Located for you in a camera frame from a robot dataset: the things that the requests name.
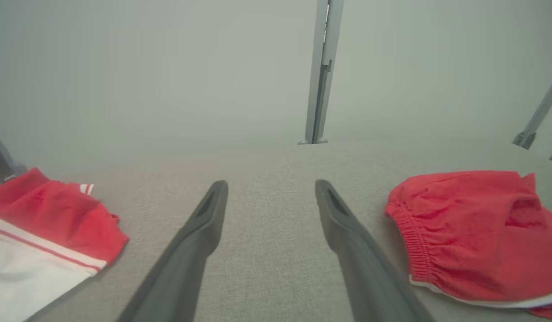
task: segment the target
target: gray wall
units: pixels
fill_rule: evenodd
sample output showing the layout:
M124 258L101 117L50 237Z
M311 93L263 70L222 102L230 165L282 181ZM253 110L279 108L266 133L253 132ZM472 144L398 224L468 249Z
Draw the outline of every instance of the gray wall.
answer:
M46 174L303 138L315 0L0 0L0 138Z
M509 143L551 82L552 0L346 0L324 136Z

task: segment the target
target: gray carpet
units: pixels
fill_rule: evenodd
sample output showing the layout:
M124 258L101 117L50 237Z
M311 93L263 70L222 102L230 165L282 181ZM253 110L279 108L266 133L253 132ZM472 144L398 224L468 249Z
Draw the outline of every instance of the gray carpet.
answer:
M112 322L213 181L229 182L221 242L208 259L195 320L349 321L338 259L328 248L314 195L327 179L403 276L407 255L383 209L405 178L496 169L536 173L552 210L552 162L509 143L390 140L319 144L139 161L67 181L95 183L93 195L121 216L131 241L105 269L39 312L35 322ZM439 321L542 321L519 309L470 306L414 287Z

